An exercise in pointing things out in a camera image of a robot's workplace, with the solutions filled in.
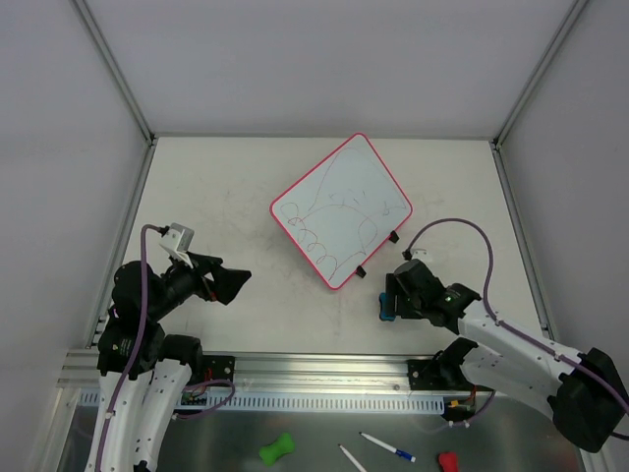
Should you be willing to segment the blue whiteboard eraser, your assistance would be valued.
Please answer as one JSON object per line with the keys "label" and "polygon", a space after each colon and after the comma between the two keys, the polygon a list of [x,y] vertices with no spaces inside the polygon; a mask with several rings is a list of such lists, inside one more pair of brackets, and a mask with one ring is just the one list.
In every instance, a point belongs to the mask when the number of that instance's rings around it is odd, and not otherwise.
{"label": "blue whiteboard eraser", "polygon": [[379,294],[378,301],[379,319],[383,322],[393,322],[396,318],[395,297],[382,292]]}

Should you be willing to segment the pink framed whiteboard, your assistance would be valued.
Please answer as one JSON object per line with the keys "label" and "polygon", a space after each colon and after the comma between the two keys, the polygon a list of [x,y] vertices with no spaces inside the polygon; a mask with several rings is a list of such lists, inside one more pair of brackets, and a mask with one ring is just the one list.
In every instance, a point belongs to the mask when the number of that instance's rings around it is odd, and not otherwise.
{"label": "pink framed whiteboard", "polygon": [[356,133],[275,198],[269,212],[324,284],[338,290],[413,206],[369,138]]}

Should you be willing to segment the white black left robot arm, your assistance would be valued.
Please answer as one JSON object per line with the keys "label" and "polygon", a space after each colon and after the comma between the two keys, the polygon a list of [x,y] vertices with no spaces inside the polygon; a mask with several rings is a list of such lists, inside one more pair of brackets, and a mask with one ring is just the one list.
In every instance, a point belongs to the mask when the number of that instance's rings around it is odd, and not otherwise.
{"label": "white black left robot arm", "polygon": [[162,274],[141,261],[117,269],[97,343],[98,413],[86,470],[156,470],[185,387],[207,380],[200,340],[168,334],[160,322],[191,297],[231,303],[251,276],[198,254]]}

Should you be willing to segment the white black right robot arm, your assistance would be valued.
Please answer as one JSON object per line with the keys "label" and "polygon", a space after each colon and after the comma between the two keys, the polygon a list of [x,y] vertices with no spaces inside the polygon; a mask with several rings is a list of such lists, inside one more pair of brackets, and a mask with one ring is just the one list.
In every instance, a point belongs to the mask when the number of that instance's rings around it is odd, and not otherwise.
{"label": "white black right robot arm", "polygon": [[409,374],[438,389],[466,384],[504,393],[547,417],[568,441],[595,453],[628,414],[628,392],[603,351],[583,353],[509,324],[476,291],[444,286],[420,260],[385,276],[380,318],[427,321],[454,341]]}

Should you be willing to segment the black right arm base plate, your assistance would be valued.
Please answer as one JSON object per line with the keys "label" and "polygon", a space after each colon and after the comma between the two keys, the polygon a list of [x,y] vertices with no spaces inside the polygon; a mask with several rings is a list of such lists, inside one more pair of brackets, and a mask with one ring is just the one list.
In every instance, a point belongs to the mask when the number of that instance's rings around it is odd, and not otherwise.
{"label": "black right arm base plate", "polygon": [[471,391],[473,385],[463,376],[459,366],[434,359],[406,361],[409,388],[430,391]]}

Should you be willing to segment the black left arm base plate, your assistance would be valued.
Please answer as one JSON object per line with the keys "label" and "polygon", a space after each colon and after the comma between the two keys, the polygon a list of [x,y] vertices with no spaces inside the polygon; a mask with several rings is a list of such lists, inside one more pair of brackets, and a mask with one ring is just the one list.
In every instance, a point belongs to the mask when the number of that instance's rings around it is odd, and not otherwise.
{"label": "black left arm base plate", "polygon": [[203,354],[200,362],[199,380],[201,382],[232,381],[235,373],[235,362],[234,356]]}

